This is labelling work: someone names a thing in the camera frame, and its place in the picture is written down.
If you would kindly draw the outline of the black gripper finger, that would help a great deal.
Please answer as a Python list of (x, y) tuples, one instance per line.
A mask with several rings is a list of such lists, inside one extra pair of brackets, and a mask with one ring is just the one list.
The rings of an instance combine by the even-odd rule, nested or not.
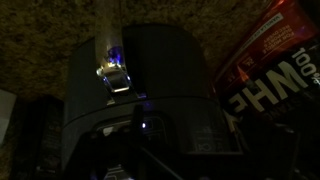
[(172, 119), (164, 113), (133, 109), (128, 125), (105, 135), (83, 135), (83, 180), (103, 180), (119, 165), (133, 180), (186, 180)]
[(96, 74), (107, 90), (108, 99), (113, 100), (131, 88), (124, 55), (120, 0), (96, 0), (95, 15)]

